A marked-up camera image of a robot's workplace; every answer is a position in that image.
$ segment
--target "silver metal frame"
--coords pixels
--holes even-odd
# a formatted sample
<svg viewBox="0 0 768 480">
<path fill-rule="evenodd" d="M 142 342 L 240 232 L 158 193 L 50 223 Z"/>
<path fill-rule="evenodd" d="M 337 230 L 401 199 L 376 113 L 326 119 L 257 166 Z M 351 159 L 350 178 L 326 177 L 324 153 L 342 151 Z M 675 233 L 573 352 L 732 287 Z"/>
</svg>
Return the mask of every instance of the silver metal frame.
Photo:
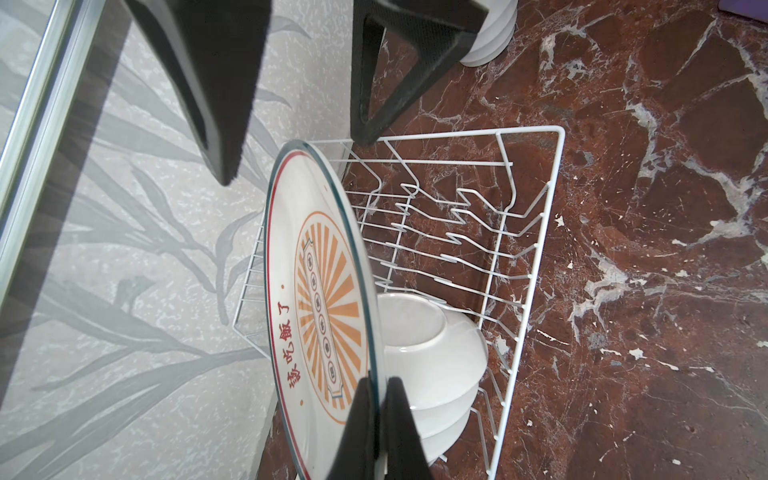
<svg viewBox="0 0 768 480">
<path fill-rule="evenodd" d="M 0 156 L 0 301 L 21 255 L 106 0 L 57 0 Z"/>
<path fill-rule="evenodd" d="M 552 162 L 552 168 L 551 168 L 549 179 L 545 182 L 543 188 L 538 193 L 538 196 L 531 202 L 530 205 L 527 206 L 523 214 L 511 213 L 511 209 L 515 205 L 518 198 L 517 198 L 517 190 L 515 187 L 515 176 L 513 175 L 514 165 L 508 158 L 506 147 L 502 139 L 502 135 L 531 134 L 531 133 L 541 133 L 541 132 L 549 132 L 549 133 L 556 134 L 558 136 L 557 144 L 554 149 L 554 159 Z M 499 162 L 499 161 L 404 159 L 397 151 L 397 147 L 393 146 L 393 144 L 399 141 L 428 140 L 428 139 L 435 139 L 435 138 L 473 137 L 473 136 L 495 137 L 496 146 L 498 147 L 501 153 L 502 161 Z M 517 379 L 518 370 L 520 367 L 520 358 L 522 355 L 522 348 L 525 340 L 525 334 L 528 330 L 528 318 L 531 314 L 531 306 L 533 304 L 533 296 L 534 296 L 534 291 L 536 287 L 536 279 L 538 277 L 538 269 L 541 264 L 541 253 L 544 249 L 544 241 L 547 235 L 547 225 L 548 225 L 550 212 L 551 212 L 552 199 L 554 197 L 554 187 L 558 178 L 558 170 L 560 167 L 560 160 L 563 153 L 564 140 L 565 140 L 565 131 L 562 127 L 559 127 L 559 126 L 510 127 L 510 128 L 496 128 L 491 130 L 450 132 L 450 133 L 444 133 L 444 134 L 402 135 L 402 136 L 396 136 L 396 137 L 382 137 L 378 140 L 378 142 L 384 143 L 384 145 L 387 146 L 387 149 L 391 154 L 391 158 L 389 159 L 381 159 L 381 158 L 362 159 L 352 151 L 353 143 L 350 140 L 310 142 L 311 144 L 319 148 L 322 148 L 323 146 L 327 146 L 329 144 L 342 145 L 344 147 L 344 154 L 341 155 L 342 158 L 329 158 L 329 161 L 360 163 L 362 166 L 364 166 L 365 169 L 367 169 L 367 171 L 375 179 L 378 180 L 379 186 L 372 191 L 352 190 L 352 191 L 346 192 L 347 195 L 349 195 L 350 197 L 359 198 L 360 196 L 363 196 L 364 198 L 365 206 L 363 205 L 353 206 L 353 208 L 355 208 L 357 213 L 359 214 L 357 220 L 360 226 L 360 233 L 362 234 L 363 239 L 369 243 L 377 243 L 385 247 L 393 248 L 392 257 L 389 259 L 380 259 L 380 258 L 369 256 L 372 262 L 379 263 L 380 265 L 384 266 L 388 271 L 388 274 L 386 277 L 374 275 L 374 280 L 377 286 L 382 288 L 385 292 L 386 291 L 407 291 L 409 293 L 415 293 L 417 295 L 421 295 L 425 297 L 427 300 L 441 306 L 442 308 L 456 310 L 456 311 L 465 313 L 467 315 L 473 316 L 477 319 L 478 328 L 483 331 L 487 331 L 489 326 L 498 325 L 498 327 L 500 327 L 500 330 L 506 333 L 506 335 L 510 340 L 513 340 L 515 342 L 514 355 L 512 357 L 511 365 L 509 365 L 508 362 L 505 360 L 505 355 L 502 355 L 498 351 L 497 343 L 488 341 L 487 340 L 488 335 L 486 335 L 486 341 L 488 341 L 488 344 L 490 345 L 490 347 L 494 351 L 496 351 L 496 354 L 498 355 L 499 363 L 502 366 L 501 367 L 502 375 L 508 378 L 507 388 L 504 394 L 502 395 L 502 391 L 499 388 L 498 383 L 496 382 L 496 378 L 494 377 L 492 370 L 488 368 L 488 372 L 490 373 L 489 378 L 492 381 L 494 391 L 491 392 L 491 395 L 489 395 L 488 392 L 486 392 L 482 388 L 478 390 L 478 394 L 483 398 L 483 400 L 481 400 L 481 403 L 478 407 L 481 407 L 483 403 L 485 404 L 485 410 L 488 413 L 488 421 L 491 427 L 491 433 L 493 434 L 494 446 L 493 446 L 492 455 L 490 455 L 490 460 L 488 455 L 488 447 L 485 442 L 485 433 L 482 427 L 484 414 L 477 409 L 474 409 L 474 408 L 471 409 L 471 411 L 476 414 L 478 419 L 478 427 L 480 429 L 480 439 L 481 439 L 482 452 L 483 452 L 483 461 L 485 463 L 485 470 L 488 474 L 488 478 L 491 480 L 493 480 L 496 477 L 499 459 L 501 458 L 501 454 L 502 454 L 502 445 L 504 442 L 504 435 L 505 435 L 508 420 L 509 420 L 510 407 L 512 404 L 512 395 L 515 392 L 515 381 Z M 410 174 L 413 182 L 412 183 L 404 182 L 400 184 L 400 187 L 403 190 L 402 194 L 383 193 L 382 179 L 378 175 L 376 175 L 373 169 L 369 167 L 370 164 L 378 164 L 378 163 L 398 164 L 401 168 L 403 168 Z M 457 188 L 456 189 L 457 200 L 438 199 L 433 197 L 432 195 L 430 195 L 428 192 L 424 191 L 421 188 L 419 184 L 419 179 L 416 177 L 416 175 L 414 175 L 414 173 L 409 168 L 410 164 L 470 165 L 478 169 L 489 168 L 489 167 L 490 168 L 503 167 L 506 170 L 508 175 L 509 186 L 511 187 L 511 196 L 506 201 L 502 202 L 501 205 L 494 205 L 491 202 L 489 202 L 477 190 L 467 189 L 467 188 Z M 383 197 L 394 199 L 399 211 L 383 210 L 378 208 L 379 200 Z M 449 215 L 447 215 L 448 218 L 431 217 L 425 212 L 421 211 L 413 203 L 414 199 L 416 199 L 417 197 L 422 200 L 424 199 L 431 200 L 435 204 L 442 205 L 443 206 L 442 211 L 447 211 L 449 213 Z M 498 223 L 495 225 L 488 225 L 482 219 L 474 215 L 469 209 L 470 200 L 474 200 L 475 202 L 479 200 L 482 203 L 484 203 L 486 210 L 493 211 L 496 215 L 498 215 Z M 372 220 L 373 216 L 371 215 L 374 212 L 384 212 L 387 214 L 402 215 L 402 219 L 399 222 L 393 222 L 387 225 L 381 224 L 381 223 L 374 223 Z M 525 227 L 520 229 L 520 231 L 512 232 L 507 230 L 507 227 L 506 227 L 507 219 L 509 217 L 526 219 L 526 218 L 530 218 L 532 214 L 534 215 L 533 220 L 531 220 Z M 489 249 L 487 247 L 484 247 L 478 241 L 475 241 L 472 238 L 467 237 L 466 235 L 462 235 L 458 233 L 448 232 L 445 235 L 445 237 L 437 237 L 436 235 L 432 235 L 429 232 L 419 231 L 416 228 L 409 225 L 408 219 L 411 215 L 419 215 L 422 218 L 427 218 L 432 222 L 440 222 L 447 225 L 451 225 L 451 224 L 463 225 L 463 224 L 466 224 L 468 221 L 476 222 L 486 231 L 489 231 L 495 234 L 494 248 Z M 535 228 L 538 228 L 538 234 L 536 237 L 536 242 L 533 245 L 531 245 L 528 248 L 525 248 L 523 251 L 518 252 L 515 255 L 511 255 L 510 253 L 505 253 L 502 251 L 501 246 L 505 240 L 510 241 L 515 238 L 519 238 L 526 233 L 533 234 L 535 232 Z M 397 240 L 394 243 L 381 242 L 379 240 L 366 237 L 366 231 L 368 229 L 384 229 L 384 230 L 391 230 L 391 231 L 397 232 Z M 462 242 L 470 243 L 471 245 L 476 247 L 478 250 L 485 253 L 487 255 L 486 260 L 489 260 L 489 261 L 485 261 L 481 265 L 476 265 L 462 258 L 448 255 L 447 253 L 441 253 L 437 255 L 435 253 L 423 252 L 423 251 L 417 250 L 416 248 L 406 247 L 401 244 L 402 234 L 405 233 L 406 231 L 417 233 L 429 239 L 438 240 L 438 241 L 442 241 L 444 243 L 449 243 L 453 245 L 460 244 Z M 266 341 L 266 335 L 267 335 L 266 312 L 263 310 L 265 308 L 265 302 L 263 298 L 264 275 L 263 275 L 263 268 L 262 268 L 262 255 L 263 255 L 262 233 L 263 233 L 263 227 L 261 227 L 258 232 L 256 246 L 254 247 L 253 255 L 250 258 L 250 265 L 248 267 L 245 282 L 243 285 L 243 291 L 240 295 L 240 302 L 237 305 L 237 311 L 235 312 L 235 317 L 234 317 L 232 327 L 234 331 L 238 335 L 240 335 L 242 338 L 244 338 L 251 346 L 259 350 L 267 358 L 270 358 L 269 347 L 267 346 L 268 343 Z M 458 283 L 455 283 L 446 278 L 441 278 L 440 276 L 436 276 L 432 273 L 424 272 L 421 270 L 409 269 L 402 265 L 398 265 L 398 254 L 400 251 L 407 251 L 410 253 L 415 253 L 417 255 L 436 258 L 436 259 L 448 261 L 451 263 L 460 263 L 469 269 L 473 269 L 481 273 L 484 273 L 485 275 L 487 275 L 485 288 L 483 291 L 475 290 L 467 286 L 463 286 Z M 511 275 L 505 275 L 504 273 L 496 271 L 499 265 L 499 259 L 501 257 L 505 257 L 510 260 L 515 260 L 523 256 L 529 256 L 531 255 L 531 252 L 533 253 L 533 260 L 529 263 L 530 270 L 525 275 L 511 276 Z M 490 267 L 490 270 L 487 270 L 484 268 L 484 265 L 488 265 L 489 263 L 491 267 Z M 420 292 L 415 289 L 405 288 L 401 286 L 394 286 L 392 285 L 392 274 L 395 270 L 417 273 L 417 274 L 432 278 L 434 281 L 439 282 L 443 285 L 454 287 L 456 289 L 459 289 L 465 292 L 473 293 L 482 298 L 482 307 L 479 311 L 473 311 L 468 309 L 457 309 L 448 305 L 448 303 L 444 299 L 436 298 L 432 295 L 429 295 L 424 292 Z M 503 298 L 499 298 L 497 296 L 492 295 L 491 294 L 492 281 L 495 277 L 507 282 L 521 282 L 521 285 L 525 285 L 525 289 L 526 289 L 525 301 L 518 302 L 511 299 L 503 299 Z M 499 319 L 489 316 L 491 312 L 488 311 L 488 308 L 489 308 L 489 303 L 491 302 L 501 302 L 509 306 L 512 306 L 518 310 L 519 326 L 516 334 L 513 333 L 506 325 L 501 323 Z M 493 405 L 492 405 L 497 400 L 498 400 L 498 403 L 496 403 L 496 405 L 497 406 L 500 405 L 502 408 L 502 415 L 501 415 L 501 418 L 499 419 L 498 425 L 496 424 L 496 421 L 494 419 Z"/>
</svg>

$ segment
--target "dish rack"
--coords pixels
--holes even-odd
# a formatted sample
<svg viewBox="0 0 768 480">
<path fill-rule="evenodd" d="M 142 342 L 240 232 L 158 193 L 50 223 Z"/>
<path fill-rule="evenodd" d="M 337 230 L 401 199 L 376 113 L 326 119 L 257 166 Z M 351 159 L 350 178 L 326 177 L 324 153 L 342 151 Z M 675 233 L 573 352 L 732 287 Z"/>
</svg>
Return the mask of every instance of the dish rack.
<svg viewBox="0 0 768 480">
<path fill-rule="evenodd" d="M 471 411 L 491 480 L 501 458 L 564 138 L 562 127 L 540 126 L 381 137 L 368 148 L 351 140 L 310 142 L 332 164 L 346 163 L 343 185 L 377 290 L 423 296 L 476 319 L 484 333 L 492 352 L 487 389 L 478 390 Z M 232 327 L 270 358 L 262 234 L 263 226 Z M 507 341 L 515 344 L 511 359 Z M 493 438 L 490 458 L 486 426 Z"/>
</svg>

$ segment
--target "metal wire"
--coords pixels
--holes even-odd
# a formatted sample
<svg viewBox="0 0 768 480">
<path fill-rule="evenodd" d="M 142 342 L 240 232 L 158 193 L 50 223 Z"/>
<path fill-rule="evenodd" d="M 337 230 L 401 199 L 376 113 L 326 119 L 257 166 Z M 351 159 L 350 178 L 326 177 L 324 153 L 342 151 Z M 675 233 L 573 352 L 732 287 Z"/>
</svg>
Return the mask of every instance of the metal wire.
<svg viewBox="0 0 768 480">
<path fill-rule="evenodd" d="M 518 188 L 515 184 L 514 177 L 514 164 L 509 160 L 506 146 L 503 141 L 503 135 L 506 134 L 533 134 L 533 133 L 552 133 L 558 136 L 557 144 L 554 149 L 554 159 L 552 161 L 551 172 L 548 180 L 544 186 L 538 192 L 538 195 L 527 206 L 522 214 L 512 213 L 511 210 L 518 202 Z M 480 136 L 492 136 L 496 142 L 495 145 L 499 149 L 502 161 L 462 161 L 456 159 L 440 159 L 440 160 L 425 160 L 425 159 L 404 159 L 398 152 L 398 148 L 393 144 L 400 144 L 403 141 L 416 141 L 416 140 L 433 140 L 439 138 L 460 138 L 460 137 L 480 137 Z M 502 453 L 502 445 L 504 436 L 509 420 L 511 399 L 515 391 L 515 381 L 517 379 L 518 370 L 520 367 L 520 358 L 522 354 L 522 347 L 524 344 L 525 333 L 528 329 L 528 318 L 531 313 L 531 305 L 533 304 L 533 296 L 535 291 L 536 279 L 538 277 L 538 269 L 541 263 L 541 252 L 544 247 L 544 241 L 547 233 L 547 226 L 551 212 L 552 199 L 554 196 L 554 186 L 558 176 L 558 169 L 560 167 L 560 160 L 563 152 L 563 144 L 565 139 L 565 132 L 562 127 L 559 126 L 541 126 L 541 127 L 510 127 L 510 128 L 496 128 L 490 130 L 477 130 L 477 131 L 463 131 L 463 132 L 446 132 L 439 134 L 420 134 L 420 135 L 400 135 L 395 137 L 382 137 L 377 143 L 386 146 L 386 150 L 391 154 L 390 158 L 366 158 L 362 159 L 358 154 L 352 150 L 351 140 L 328 140 L 328 141 L 313 141 L 311 144 L 316 147 L 322 147 L 325 145 L 341 145 L 343 147 L 343 154 L 341 158 L 329 158 L 331 162 L 350 162 L 360 164 L 365 171 L 372 176 L 374 180 L 375 188 L 368 191 L 349 190 L 347 195 L 352 201 L 353 209 L 358 214 L 358 225 L 360 233 L 363 239 L 371 246 L 385 247 L 392 250 L 392 256 L 389 258 L 379 258 L 370 254 L 369 259 L 373 264 L 378 264 L 386 269 L 386 276 L 383 274 L 374 275 L 374 283 L 381 290 L 385 292 L 397 291 L 407 292 L 420 295 L 430 302 L 439 305 L 442 308 L 465 313 L 469 316 L 473 316 L 477 319 L 478 328 L 485 334 L 486 338 L 493 335 L 498 335 L 492 331 L 489 331 L 491 326 L 500 328 L 500 330 L 507 336 L 507 339 L 514 340 L 515 350 L 512 357 L 511 365 L 507 362 L 505 355 L 499 349 L 499 345 L 496 342 L 488 342 L 492 345 L 492 349 L 496 352 L 496 356 L 499 359 L 500 373 L 502 376 L 508 378 L 507 388 L 505 394 L 502 395 L 502 391 L 494 376 L 494 372 L 488 368 L 488 374 L 492 381 L 492 386 L 495 392 L 495 396 L 489 396 L 484 389 L 479 389 L 478 394 L 484 399 L 488 413 L 488 422 L 491 427 L 492 438 L 494 439 L 493 453 L 488 455 L 488 447 L 485 443 L 485 434 L 483 427 L 483 415 L 477 409 L 472 409 L 478 417 L 478 427 L 480 428 L 480 442 L 482 444 L 483 460 L 485 463 L 485 470 L 488 473 L 488 478 L 493 480 L 496 476 L 498 469 L 498 462 Z M 391 164 L 394 167 L 401 168 L 410 177 L 411 181 L 404 181 L 399 184 L 402 192 L 383 192 L 386 182 L 371 168 L 371 165 Z M 459 187 L 455 189 L 456 200 L 446 200 L 437 198 L 424 189 L 418 176 L 414 174 L 409 165 L 422 166 L 422 165 L 437 165 L 441 167 L 448 166 L 468 166 L 473 167 L 480 171 L 482 168 L 498 168 L 503 167 L 505 169 L 506 177 L 509 181 L 509 194 L 505 201 L 502 201 L 500 205 L 492 203 L 486 196 L 480 191 L 471 188 Z M 501 195 L 495 195 L 493 198 L 498 198 Z M 472 199 L 479 200 L 483 207 L 483 212 L 489 215 L 495 215 L 498 217 L 498 222 L 494 222 L 492 225 L 485 222 L 474 213 L 472 208 Z M 394 208 L 380 207 L 379 204 L 382 201 L 390 202 L 394 204 Z M 429 214 L 422 205 L 430 204 L 435 211 L 446 212 L 443 217 Z M 420 219 L 420 228 L 416 228 L 411 223 L 414 218 Z M 528 223 L 517 231 L 508 230 L 508 219 L 529 219 Z M 471 235 L 465 233 L 457 233 L 448 231 L 452 227 L 467 226 L 469 223 L 477 225 L 482 232 L 492 235 L 492 248 L 482 245 L 481 235 L 473 238 Z M 424 225 L 429 226 L 429 231 L 423 231 Z M 382 241 L 374 238 L 376 232 L 392 232 L 392 235 L 396 235 L 394 241 Z M 446 252 L 424 251 L 418 248 L 419 242 L 416 245 L 405 245 L 403 243 L 403 237 L 407 233 L 418 235 L 421 238 L 434 240 L 431 242 L 432 246 L 445 244 L 448 246 L 461 246 L 466 244 L 475 248 L 478 255 L 482 255 L 482 262 L 471 262 L 465 258 L 458 257 Z M 517 253 L 508 253 L 502 251 L 502 244 L 510 243 L 515 239 L 521 239 L 536 233 L 536 240 L 532 245 L 528 245 L 518 251 Z M 260 289 L 261 301 L 263 302 L 263 286 L 260 286 L 263 282 L 263 271 L 261 267 L 261 257 L 263 252 L 262 242 L 263 228 L 260 227 L 257 243 L 254 247 L 254 253 L 250 259 L 248 271 L 246 273 L 245 282 L 243 283 L 243 291 L 240 295 L 240 302 L 237 305 L 237 311 L 233 321 L 233 329 L 244 338 L 250 345 L 258 349 L 267 358 L 265 350 L 268 351 L 269 347 L 257 344 L 257 338 L 259 335 L 266 334 L 266 317 L 261 319 L 262 324 L 257 325 L 255 328 L 250 328 L 253 331 L 246 331 L 244 329 L 243 312 L 244 307 L 258 303 L 259 297 L 253 295 L 247 295 L 248 289 Z M 453 280 L 444 278 L 435 273 L 426 272 L 417 268 L 411 268 L 399 263 L 399 258 L 402 257 L 401 253 L 410 253 L 419 257 L 432 258 L 442 262 L 449 262 L 455 265 L 465 266 L 486 277 L 483 290 L 477 290 L 471 286 L 462 285 L 454 282 Z M 527 263 L 519 263 L 519 260 L 527 260 L 533 254 L 533 259 Z M 505 259 L 510 265 L 516 266 L 519 269 L 525 267 L 525 272 L 515 274 L 507 274 L 498 271 L 500 267 L 501 259 Z M 430 293 L 421 291 L 412 286 L 400 286 L 396 285 L 394 280 L 396 274 L 414 273 L 419 276 L 429 278 L 443 286 L 449 286 L 451 288 L 461 290 L 478 297 L 478 300 L 482 299 L 482 305 L 479 311 L 474 311 L 469 308 L 456 308 L 449 305 L 450 299 L 441 299 Z M 525 291 L 525 299 L 518 300 L 517 298 L 501 298 L 498 295 L 492 293 L 492 287 L 494 282 L 503 283 L 520 283 L 521 290 Z M 504 311 L 512 309 L 514 316 L 518 320 L 517 333 L 513 333 L 499 318 L 493 316 L 493 312 L 496 306 L 503 304 L 506 307 Z M 496 424 L 492 411 L 492 403 L 498 400 L 498 405 L 502 408 L 501 417 L 499 423 Z"/>
</svg>

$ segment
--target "floral wallpaper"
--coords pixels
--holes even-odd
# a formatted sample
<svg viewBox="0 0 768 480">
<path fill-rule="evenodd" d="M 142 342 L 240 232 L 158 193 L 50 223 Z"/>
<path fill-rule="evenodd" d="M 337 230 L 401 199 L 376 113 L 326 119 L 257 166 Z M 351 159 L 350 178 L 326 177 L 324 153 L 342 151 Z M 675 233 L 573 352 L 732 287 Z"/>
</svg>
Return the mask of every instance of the floral wallpaper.
<svg viewBox="0 0 768 480">
<path fill-rule="evenodd" d="M 0 1 L 0 20 L 42 34 L 40 2 Z M 221 187 L 108 0 L 0 316 L 0 478 L 255 476 L 272 372 L 230 324 L 274 155 L 348 134 L 351 15 L 351 2 L 273 3 L 240 174 Z M 25 83 L 12 56 L 6 110 Z"/>
</svg>

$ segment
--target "stack of bowls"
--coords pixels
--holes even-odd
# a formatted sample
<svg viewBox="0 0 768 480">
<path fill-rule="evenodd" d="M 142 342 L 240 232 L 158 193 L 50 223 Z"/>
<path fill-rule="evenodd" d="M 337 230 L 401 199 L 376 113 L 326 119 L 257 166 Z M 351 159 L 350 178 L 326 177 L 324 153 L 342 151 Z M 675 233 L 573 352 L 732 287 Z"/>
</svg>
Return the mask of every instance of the stack of bowls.
<svg viewBox="0 0 768 480">
<path fill-rule="evenodd" d="M 409 293 L 379 294 L 379 318 L 387 373 L 402 379 L 431 464 L 467 425 L 488 345 L 463 313 Z"/>
<path fill-rule="evenodd" d="M 477 0 L 488 9 L 480 32 L 461 63 L 467 67 L 484 65 L 507 48 L 518 20 L 518 0 Z"/>
</svg>

